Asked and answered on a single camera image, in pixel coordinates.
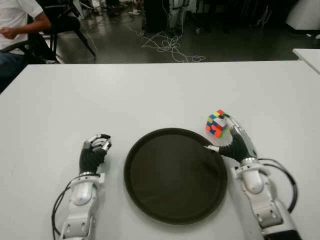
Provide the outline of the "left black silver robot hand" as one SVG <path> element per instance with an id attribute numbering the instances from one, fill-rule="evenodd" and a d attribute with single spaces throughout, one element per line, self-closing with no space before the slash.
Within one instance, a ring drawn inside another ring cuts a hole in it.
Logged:
<path id="1" fill-rule="evenodd" d="M 111 136 L 107 134 L 95 134 L 86 139 L 80 152 L 79 173 L 96 174 L 111 146 Z"/>

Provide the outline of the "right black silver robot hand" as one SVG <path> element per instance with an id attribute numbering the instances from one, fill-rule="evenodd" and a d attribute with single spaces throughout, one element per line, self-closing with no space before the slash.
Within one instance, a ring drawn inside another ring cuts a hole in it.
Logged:
<path id="1" fill-rule="evenodd" d="M 228 126 L 232 137 L 231 143 L 225 146 L 205 145 L 204 148 L 234 159 L 241 165 L 245 162 L 258 162 L 257 150 L 243 126 L 227 113 L 219 118 Z"/>

